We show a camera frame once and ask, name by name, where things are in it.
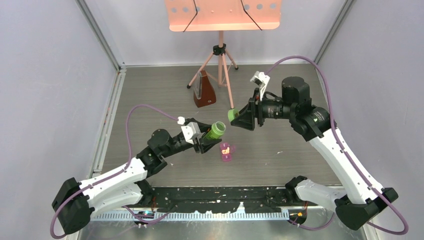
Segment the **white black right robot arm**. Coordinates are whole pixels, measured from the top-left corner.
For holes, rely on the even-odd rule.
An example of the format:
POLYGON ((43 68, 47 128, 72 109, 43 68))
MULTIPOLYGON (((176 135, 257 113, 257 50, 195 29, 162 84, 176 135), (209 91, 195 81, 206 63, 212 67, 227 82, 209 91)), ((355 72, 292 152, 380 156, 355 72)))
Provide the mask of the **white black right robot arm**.
POLYGON ((349 229, 358 230, 398 198, 391 187, 383 187, 358 161, 344 142, 339 129, 331 128, 329 112, 313 105, 309 85, 298 76, 283 79, 282 95, 263 91, 258 79, 253 96, 242 110, 228 112, 230 124, 246 130, 262 126, 266 119, 286 119, 292 129, 325 159, 343 186, 337 191, 304 176, 285 184, 285 198, 291 205, 317 204, 335 213, 349 229))

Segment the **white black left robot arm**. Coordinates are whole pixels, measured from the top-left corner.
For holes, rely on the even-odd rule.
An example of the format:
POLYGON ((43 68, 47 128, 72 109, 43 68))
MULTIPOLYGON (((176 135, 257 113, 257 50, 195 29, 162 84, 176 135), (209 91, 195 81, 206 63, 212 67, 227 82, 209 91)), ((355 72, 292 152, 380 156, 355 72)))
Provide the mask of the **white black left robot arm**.
POLYGON ((139 204, 148 207, 153 202, 153 193, 147 178, 167 166, 165 158, 193 148, 196 153, 206 153, 221 142, 223 130, 218 123, 199 128, 190 122, 181 127, 181 132, 171 136, 165 129, 157 129, 144 148, 127 163, 90 179, 77 181, 74 177, 65 180, 52 202, 55 211, 50 225, 50 234, 59 221, 64 235, 84 228, 94 217, 110 210, 139 204))

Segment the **green bottle cap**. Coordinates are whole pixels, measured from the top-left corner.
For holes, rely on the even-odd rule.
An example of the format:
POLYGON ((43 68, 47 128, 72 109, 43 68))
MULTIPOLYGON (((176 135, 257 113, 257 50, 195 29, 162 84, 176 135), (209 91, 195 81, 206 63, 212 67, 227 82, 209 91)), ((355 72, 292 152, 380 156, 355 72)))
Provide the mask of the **green bottle cap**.
POLYGON ((227 112, 227 118, 229 122, 235 120, 239 115, 239 111, 236 108, 232 108, 227 112))

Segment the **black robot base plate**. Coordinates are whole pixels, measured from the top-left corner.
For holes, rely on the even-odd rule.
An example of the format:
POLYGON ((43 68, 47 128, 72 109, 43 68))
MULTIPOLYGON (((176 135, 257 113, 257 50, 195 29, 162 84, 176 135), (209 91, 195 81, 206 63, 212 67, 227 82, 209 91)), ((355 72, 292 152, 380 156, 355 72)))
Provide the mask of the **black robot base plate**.
POLYGON ((154 187, 132 208, 157 209, 162 213, 234 213, 242 205, 246 213, 277 213, 283 207, 304 207, 284 187, 154 187))

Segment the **green pill bottle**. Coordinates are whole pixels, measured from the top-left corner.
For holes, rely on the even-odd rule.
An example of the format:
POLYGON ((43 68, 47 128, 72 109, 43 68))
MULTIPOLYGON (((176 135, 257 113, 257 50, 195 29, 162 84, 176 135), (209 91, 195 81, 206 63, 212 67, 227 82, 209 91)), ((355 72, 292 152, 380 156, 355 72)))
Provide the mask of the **green pill bottle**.
POLYGON ((226 125, 222 121, 216 121, 211 125, 207 133, 201 138, 203 141, 218 140, 226 132, 226 125))

